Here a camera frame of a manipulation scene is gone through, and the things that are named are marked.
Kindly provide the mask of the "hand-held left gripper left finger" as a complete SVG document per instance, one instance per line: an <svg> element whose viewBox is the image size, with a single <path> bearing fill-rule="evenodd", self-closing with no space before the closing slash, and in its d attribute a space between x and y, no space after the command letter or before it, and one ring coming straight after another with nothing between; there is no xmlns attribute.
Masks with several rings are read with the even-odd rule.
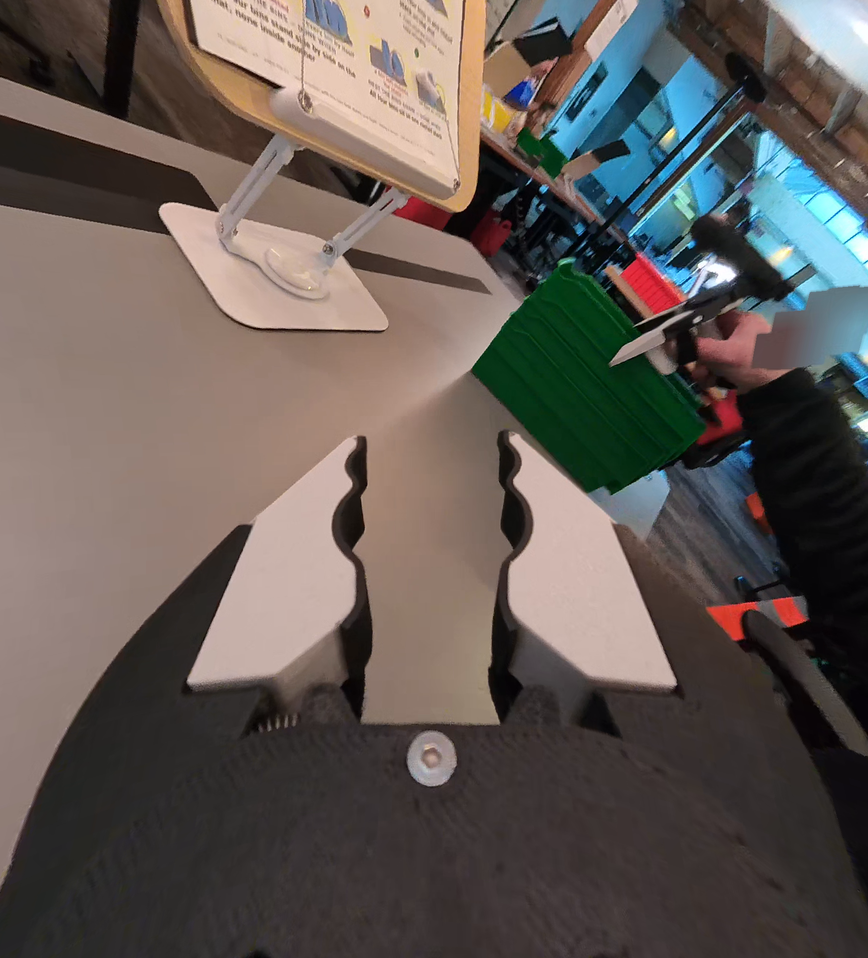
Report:
<svg viewBox="0 0 868 958"><path fill-rule="evenodd" d="M332 685L362 706L372 622L364 533L367 441L344 439L257 514L189 672L194 693L259 689L298 708Z"/></svg>

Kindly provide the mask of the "red bag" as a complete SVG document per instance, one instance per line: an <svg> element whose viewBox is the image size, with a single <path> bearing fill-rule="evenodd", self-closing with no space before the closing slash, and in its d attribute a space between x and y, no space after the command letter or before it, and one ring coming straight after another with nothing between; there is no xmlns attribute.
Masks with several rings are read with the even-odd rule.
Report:
<svg viewBox="0 0 868 958"><path fill-rule="evenodd" d="M488 209L469 236L470 244L484 258L495 257L512 233L513 223L500 211Z"/></svg>
<svg viewBox="0 0 868 958"><path fill-rule="evenodd" d="M419 198L410 197L403 206L394 211L394 216L442 232L453 214Z"/></svg>
<svg viewBox="0 0 868 958"><path fill-rule="evenodd" d="M710 448L722 441L742 434L742 418L738 408L738 394L734 389L716 389L703 395L704 404L698 414L704 421L703 433L696 445Z"/></svg>

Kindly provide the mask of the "person's right forearm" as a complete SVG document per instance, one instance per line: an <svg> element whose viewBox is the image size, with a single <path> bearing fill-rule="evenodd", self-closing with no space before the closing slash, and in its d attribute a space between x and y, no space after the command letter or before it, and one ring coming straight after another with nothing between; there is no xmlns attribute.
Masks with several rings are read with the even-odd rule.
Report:
<svg viewBox="0 0 868 958"><path fill-rule="evenodd" d="M868 673L868 466L836 401L794 370L739 395L753 478L811 620Z"/></svg>

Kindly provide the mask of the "person's right hand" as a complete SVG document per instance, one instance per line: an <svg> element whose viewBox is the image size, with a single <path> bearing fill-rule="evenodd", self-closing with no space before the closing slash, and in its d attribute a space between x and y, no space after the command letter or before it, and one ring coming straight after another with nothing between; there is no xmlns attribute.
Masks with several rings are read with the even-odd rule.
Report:
<svg viewBox="0 0 868 958"><path fill-rule="evenodd" d="M738 394L752 392L781 377L784 370L754 366L753 357L760 335L771 326L758 313L729 310L715 319L719 335L699 335L695 341L698 376L723 379Z"/></svg>

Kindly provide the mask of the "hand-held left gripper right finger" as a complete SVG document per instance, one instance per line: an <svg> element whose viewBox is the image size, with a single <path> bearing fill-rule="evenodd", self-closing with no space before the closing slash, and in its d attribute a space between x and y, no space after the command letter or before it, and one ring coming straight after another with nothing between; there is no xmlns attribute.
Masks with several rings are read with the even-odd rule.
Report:
<svg viewBox="0 0 868 958"><path fill-rule="evenodd" d="M490 696L500 721L527 688L583 722L606 693L667 697L677 680L617 526L521 435L497 437L503 490L490 639Z"/></svg>

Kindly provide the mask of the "black tape strip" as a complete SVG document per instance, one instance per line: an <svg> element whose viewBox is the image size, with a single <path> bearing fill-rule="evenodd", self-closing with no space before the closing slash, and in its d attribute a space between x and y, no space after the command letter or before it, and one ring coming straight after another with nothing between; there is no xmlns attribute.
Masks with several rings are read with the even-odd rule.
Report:
<svg viewBox="0 0 868 958"><path fill-rule="evenodd" d="M0 207L166 235L170 201L215 212L190 171L0 115Z"/></svg>

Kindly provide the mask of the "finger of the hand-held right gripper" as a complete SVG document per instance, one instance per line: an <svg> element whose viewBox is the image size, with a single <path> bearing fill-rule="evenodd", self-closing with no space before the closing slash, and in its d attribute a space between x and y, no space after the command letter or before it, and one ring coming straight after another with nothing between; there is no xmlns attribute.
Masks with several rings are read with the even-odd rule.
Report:
<svg viewBox="0 0 868 958"><path fill-rule="evenodd" d="M677 369L697 360L694 322L664 322L622 346L609 361L616 367L641 355L659 357L658 369Z"/></svg>
<svg viewBox="0 0 868 958"><path fill-rule="evenodd" d="M733 308L736 297L733 292L701 292L690 299L634 324L637 331L665 328L681 320L694 325L711 321L716 316Z"/></svg>

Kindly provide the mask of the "orange striped object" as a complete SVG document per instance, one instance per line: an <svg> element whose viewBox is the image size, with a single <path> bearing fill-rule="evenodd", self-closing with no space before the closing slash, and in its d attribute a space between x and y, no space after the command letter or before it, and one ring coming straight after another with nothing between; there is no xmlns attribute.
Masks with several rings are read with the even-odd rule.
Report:
<svg viewBox="0 0 868 958"><path fill-rule="evenodd" d="M795 629L809 621L807 605L802 597L782 597L759 602L707 606L709 616L734 642L743 640L742 618L748 612L759 612L781 629Z"/></svg>

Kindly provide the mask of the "black floor lamp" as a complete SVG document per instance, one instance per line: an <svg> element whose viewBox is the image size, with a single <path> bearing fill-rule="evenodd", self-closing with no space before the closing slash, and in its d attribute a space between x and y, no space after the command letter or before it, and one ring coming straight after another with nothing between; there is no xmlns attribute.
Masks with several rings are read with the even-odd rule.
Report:
<svg viewBox="0 0 868 958"><path fill-rule="evenodd" d="M680 156L683 150L691 144L691 141L703 133L706 127L709 126L725 108L738 100L748 100L755 104L763 102L765 91L762 80L756 69L752 67L746 59L740 54L730 52L725 56L724 66L728 78L732 80L732 84L727 88L725 93L715 101L714 105L704 114L698 123L688 133L680 136L678 144L667 154L666 158L655 170L632 191L628 198L620 203L602 225L598 226L595 231L589 234L588 239L591 243L597 245L601 238L609 233L610 229L619 221L621 216L632 207L634 201L640 198L648 187L654 185L662 174L667 172L667 169Z"/></svg>

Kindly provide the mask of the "printed instruction sheet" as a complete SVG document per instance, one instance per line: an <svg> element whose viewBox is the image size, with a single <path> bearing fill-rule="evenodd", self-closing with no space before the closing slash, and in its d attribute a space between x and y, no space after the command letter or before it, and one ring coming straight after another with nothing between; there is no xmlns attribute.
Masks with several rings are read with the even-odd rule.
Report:
<svg viewBox="0 0 868 958"><path fill-rule="evenodd" d="M195 45L269 88L260 105L429 196L461 188L464 2L186 2Z"/></svg>

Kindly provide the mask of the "red plastic tray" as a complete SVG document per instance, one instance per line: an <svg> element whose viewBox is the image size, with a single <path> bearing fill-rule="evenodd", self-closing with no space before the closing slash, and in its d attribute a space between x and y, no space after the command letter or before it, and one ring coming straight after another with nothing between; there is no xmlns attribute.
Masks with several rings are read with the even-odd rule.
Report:
<svg viewBox="0 0 868 958"><path fill-rule="evenodd" d="M652 313L673 308L686 300L683 291L648 256L636 253L620 278Z"/></svg>

